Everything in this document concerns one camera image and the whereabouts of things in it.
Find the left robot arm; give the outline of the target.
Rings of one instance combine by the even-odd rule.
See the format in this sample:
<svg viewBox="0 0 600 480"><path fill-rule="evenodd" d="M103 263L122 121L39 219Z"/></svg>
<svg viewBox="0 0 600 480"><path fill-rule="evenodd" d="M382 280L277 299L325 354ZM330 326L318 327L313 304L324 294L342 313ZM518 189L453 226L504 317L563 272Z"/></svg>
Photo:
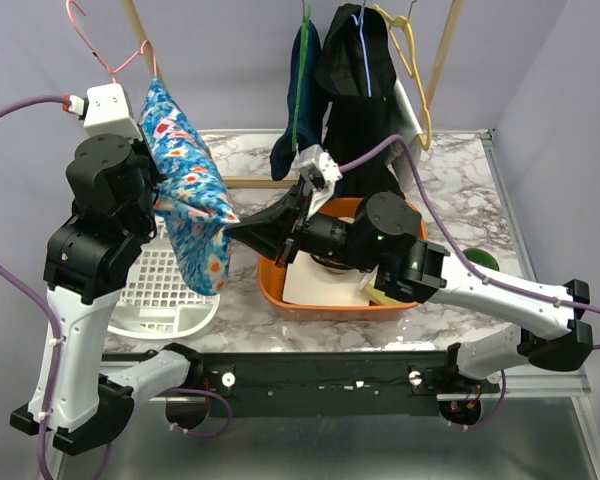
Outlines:
<svg viewBox="0 0 600 480"><path fill-rule="evenodd" d="M153 206L164 180L144 138L96 134L66 169L74 195L70 218L47 243L45 306L57 323L31 400L12 412L28 434L50 432L70 456L112 443L134 408L174 389L194 393L201 355L177 343L116 374L100 371L107 328L131 266L157 234Z"/></svg>

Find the dark blue denim skirt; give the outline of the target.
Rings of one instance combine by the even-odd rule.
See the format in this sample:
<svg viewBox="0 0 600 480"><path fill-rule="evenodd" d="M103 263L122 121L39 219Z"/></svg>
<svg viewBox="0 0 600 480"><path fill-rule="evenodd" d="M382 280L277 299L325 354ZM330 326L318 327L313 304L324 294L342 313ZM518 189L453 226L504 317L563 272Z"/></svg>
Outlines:
<svg viewBox="0 0 600 480"><path fill-rule="evenodd" d="M315 78L321 53L318 30L308 20L298 29L292 46L287 89L288 122L269 156L274 181L281 181L289 174L297 154L322 143L327 99Z"/></svg>

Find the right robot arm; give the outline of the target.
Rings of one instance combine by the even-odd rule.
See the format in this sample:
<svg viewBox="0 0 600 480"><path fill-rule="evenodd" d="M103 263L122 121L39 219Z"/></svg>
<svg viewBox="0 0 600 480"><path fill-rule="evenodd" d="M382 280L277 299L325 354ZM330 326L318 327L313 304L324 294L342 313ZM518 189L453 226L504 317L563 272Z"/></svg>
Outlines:
<svg viewBox="0 0 600 480"><path fill-rule="evenodd" d="M346 222L312 212L308 195L294 187L226 233L281 267L305 252L374 272L375 288L399 302L457 306L508 322L487 337L448 347L438 378L451 391L520 365L571 372L584 364L593 350L592 328L571 302L588 298L587 283L543 285L481 268L423 239L421 222L421 214L391 192L362 200Z"/></svg>

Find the pink wire hanger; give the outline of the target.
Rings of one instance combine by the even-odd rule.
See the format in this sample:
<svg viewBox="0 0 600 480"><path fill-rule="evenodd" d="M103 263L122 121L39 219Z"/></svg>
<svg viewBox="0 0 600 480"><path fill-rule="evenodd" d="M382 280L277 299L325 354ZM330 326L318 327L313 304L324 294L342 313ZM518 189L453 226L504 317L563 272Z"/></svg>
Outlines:
<svg viewBox="0 0 600 480"><path fill-rule="evenodd" d="M66 1L78 66L88 85L162 78L153 15L160 1Z"/></svg>

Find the green hanger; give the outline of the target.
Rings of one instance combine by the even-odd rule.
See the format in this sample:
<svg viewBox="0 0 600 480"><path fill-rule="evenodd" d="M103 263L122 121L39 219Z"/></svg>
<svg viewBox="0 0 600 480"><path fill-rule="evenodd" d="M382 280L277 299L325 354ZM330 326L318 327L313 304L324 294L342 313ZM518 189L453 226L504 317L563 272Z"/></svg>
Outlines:
<svg viewBox="0 0 600 480"><path fill-rule="evenodd" d="M300 117L300 108L302 100L302 84L305 75L306 61L307 61L307 50L309 42L309 23L311 16L311 7L307 5L306 1L302 1L302 22L300 26L300 46L298 55L298 71L297 71L297 82L296 82L296 94L294 102L294 111L292 119L292 135L291 135L291 146L293 152L299 151L298 147L298 126Z"/></svg>

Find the floral blue skirt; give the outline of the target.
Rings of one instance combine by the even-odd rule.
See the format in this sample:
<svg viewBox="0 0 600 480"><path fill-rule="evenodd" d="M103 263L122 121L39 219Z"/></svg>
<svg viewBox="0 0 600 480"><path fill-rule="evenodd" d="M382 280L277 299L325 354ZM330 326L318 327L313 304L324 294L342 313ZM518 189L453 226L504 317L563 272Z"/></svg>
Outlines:
<svg viewBox="0 0 600 480"><path fill-rule="evenodd" d="M230 239L239 222L210 149L159 78L152 79L139 118L164 179L154 209L164 221L185 284L214 296L227 281Z"/></svg>

